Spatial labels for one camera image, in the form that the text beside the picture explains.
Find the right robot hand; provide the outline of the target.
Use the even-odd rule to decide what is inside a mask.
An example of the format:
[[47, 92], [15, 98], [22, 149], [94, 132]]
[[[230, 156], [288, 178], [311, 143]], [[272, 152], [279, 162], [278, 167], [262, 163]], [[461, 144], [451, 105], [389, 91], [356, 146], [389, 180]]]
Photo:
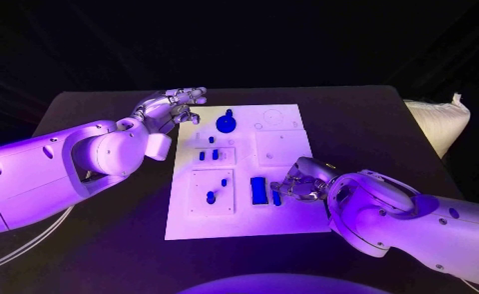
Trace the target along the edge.
[[315, 158], [299, 157], [285, 180], [270, 184], [272, 190], [282, 196], [291, 196], [305, 203], [327, 200], [330, 190], [344, 172], [330, 163]]

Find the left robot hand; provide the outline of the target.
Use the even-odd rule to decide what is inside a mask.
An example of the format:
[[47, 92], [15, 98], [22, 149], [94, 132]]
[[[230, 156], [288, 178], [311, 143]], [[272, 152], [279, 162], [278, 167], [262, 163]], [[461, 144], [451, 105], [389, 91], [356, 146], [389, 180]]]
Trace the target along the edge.
[[132, 117], [144, 123], [151, 134], [168, 134], [184, 122], [197, 125], [201, 117], [190, 106], [207, 103], [206, 94], [206, 87], [157, 91], [136, 105]]

